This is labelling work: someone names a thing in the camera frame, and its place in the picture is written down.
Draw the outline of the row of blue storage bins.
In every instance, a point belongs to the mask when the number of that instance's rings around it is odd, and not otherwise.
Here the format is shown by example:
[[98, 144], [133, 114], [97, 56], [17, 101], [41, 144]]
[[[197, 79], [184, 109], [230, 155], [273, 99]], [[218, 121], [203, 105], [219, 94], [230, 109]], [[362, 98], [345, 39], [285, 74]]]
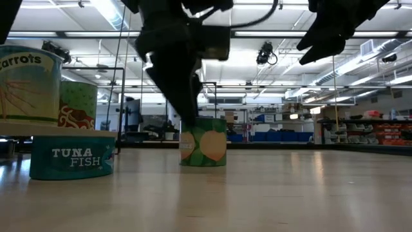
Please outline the row of blue storage bins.
[[255, 132], [249, 137], [252, 142], [308, 142], [313, 132], [268, 131]]

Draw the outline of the metal background shelving rack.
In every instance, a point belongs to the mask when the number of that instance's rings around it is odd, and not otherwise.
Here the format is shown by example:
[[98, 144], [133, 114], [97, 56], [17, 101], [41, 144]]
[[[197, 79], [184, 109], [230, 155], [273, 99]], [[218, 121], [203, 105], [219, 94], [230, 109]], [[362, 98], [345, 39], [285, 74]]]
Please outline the metal background shelving rack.
[[271, 104], [256, 106], [248, 111], [248, 138], [255, 132], [296, 131], [313, 132], [314, 121], [310, 110], [301, 103]]

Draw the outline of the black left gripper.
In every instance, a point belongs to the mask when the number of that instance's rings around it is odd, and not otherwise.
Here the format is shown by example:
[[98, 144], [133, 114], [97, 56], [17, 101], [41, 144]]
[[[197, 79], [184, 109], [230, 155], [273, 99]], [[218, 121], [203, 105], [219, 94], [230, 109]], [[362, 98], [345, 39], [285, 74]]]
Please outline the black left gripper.
[[[194, 126], [198, 116], [198, 95], [203, 89], [199, 75], [194, 33], [199, 17], [182, 9], [139, 9], [142, 28], [135, 40], [135, 50], [143, 60], [151, 60], [146, 70], [152, 81], [187, 126]], [[178, 54], [177, 58], [168, 53]]]

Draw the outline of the teal tuna fish can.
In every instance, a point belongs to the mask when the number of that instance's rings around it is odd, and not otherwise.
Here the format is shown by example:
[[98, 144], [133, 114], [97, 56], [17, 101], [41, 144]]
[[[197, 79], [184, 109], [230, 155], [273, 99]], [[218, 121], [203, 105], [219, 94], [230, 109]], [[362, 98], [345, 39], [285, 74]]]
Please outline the teal tuna fish can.
[[30, 178], [76, 180], [110, 175], [114, 152], [113, 137], [35, 136]]

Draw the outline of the dark computer monitor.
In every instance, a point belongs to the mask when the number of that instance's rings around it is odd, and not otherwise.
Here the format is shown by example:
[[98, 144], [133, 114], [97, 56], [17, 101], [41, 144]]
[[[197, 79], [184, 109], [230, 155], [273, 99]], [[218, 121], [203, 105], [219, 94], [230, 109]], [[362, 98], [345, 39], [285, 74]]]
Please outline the dark computer monitor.
[[140, 99], [126, 97], [125, 130], [127, 132], [139, 131], [140, 124], [143, 123], [140, 107]]

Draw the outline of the dark background shelving unit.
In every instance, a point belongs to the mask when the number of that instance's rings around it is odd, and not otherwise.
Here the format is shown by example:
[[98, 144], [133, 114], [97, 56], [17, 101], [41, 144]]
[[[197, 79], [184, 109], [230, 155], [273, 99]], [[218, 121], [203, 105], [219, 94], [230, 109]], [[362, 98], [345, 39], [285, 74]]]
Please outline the dark background shelving unit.
[[399, 115], [395, 110], [384, 115], [376, 110], [365, 111], [362, 115], [346, 112], [339, 117], [339, 132], [335, 132], [335, 118], [325, 117], [317, 121], [321, 125], [323, 144], [380, 145], [375, 128], [382, 124], [412, 124], [412, 115]]

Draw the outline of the green can with round fruit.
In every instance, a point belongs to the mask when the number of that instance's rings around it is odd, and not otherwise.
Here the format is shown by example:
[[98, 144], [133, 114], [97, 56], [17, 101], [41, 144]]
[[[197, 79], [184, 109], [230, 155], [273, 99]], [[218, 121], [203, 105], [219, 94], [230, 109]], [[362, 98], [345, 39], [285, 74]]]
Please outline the green can with round fruit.
[[226, 166], [227, 121], [200, 117], [194, 126], [181, 121], [179, 150], [181, 166]]

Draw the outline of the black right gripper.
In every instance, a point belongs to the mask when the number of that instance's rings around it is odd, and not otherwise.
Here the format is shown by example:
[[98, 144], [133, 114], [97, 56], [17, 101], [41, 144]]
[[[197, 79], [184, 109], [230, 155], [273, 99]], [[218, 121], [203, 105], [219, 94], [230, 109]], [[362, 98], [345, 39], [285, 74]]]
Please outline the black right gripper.
[[316, 18], [297, 45], [299, 51], [310, 48], [299, 60], [308, 64], [340, 54], [346, 45], [344, 36], [371, 20], [389, 0], [308, 0]]

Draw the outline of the teal yellow carrots can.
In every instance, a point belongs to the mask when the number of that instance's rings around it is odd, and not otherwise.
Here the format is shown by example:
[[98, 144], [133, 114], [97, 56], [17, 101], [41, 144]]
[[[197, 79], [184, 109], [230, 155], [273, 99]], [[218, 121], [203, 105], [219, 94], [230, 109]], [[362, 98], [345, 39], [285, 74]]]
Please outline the teal yellow carrots can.
[[56, 126], [61, 69], [53, 53], [0, 45], [0, 121]]

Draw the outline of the thin vertical background pole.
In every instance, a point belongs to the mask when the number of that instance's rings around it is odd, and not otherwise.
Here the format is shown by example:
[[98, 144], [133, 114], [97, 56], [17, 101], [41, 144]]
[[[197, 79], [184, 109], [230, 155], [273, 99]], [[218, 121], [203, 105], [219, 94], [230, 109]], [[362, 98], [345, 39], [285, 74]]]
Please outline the thin vertical background pole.
[[333, 99], [334, 99], [334, 108], [335, 108], [335, 132], [339, 132], [339, 116], [338, 116], [338, 107], [337, 107], [337, 85], [336, 85], [336, 71], [335, 71], [335, 56], [332, 56], [332, 71], [333, 71]]

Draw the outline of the stack of red storage bins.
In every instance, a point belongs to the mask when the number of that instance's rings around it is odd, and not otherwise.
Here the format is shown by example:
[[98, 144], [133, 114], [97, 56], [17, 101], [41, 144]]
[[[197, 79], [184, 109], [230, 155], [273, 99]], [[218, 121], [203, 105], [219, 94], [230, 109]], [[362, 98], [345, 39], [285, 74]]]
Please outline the stack of red storage bins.
[[382, 124], [374, 130], [380, 145], [412, 146], [412, 124]]

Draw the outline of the black background rig frame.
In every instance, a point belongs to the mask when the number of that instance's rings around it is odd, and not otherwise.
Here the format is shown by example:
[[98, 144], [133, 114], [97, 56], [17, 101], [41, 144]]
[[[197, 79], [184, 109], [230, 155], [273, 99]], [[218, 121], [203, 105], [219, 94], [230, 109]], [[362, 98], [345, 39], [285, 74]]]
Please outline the black background rig frame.
[[208, 88], [210, 85], [214, 86], [214, 112], [217, 113], [217, 105], [218, 105], [217, 103], [217, 88], [218, 88], [217, 82], [207, 81], [207, 82], [201, 82], [201, 83], [203, 87], [206, 87], [206, 88]]

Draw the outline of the green red spaghetti can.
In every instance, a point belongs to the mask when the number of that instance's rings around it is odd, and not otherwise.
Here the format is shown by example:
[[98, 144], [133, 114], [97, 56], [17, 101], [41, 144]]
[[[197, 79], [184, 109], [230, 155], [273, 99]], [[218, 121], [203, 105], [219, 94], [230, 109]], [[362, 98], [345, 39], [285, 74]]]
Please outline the green red spaghetti can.
[[61, 82], [58, 127], [94, 130], [96, 110], [96, 86], [84, 82]]

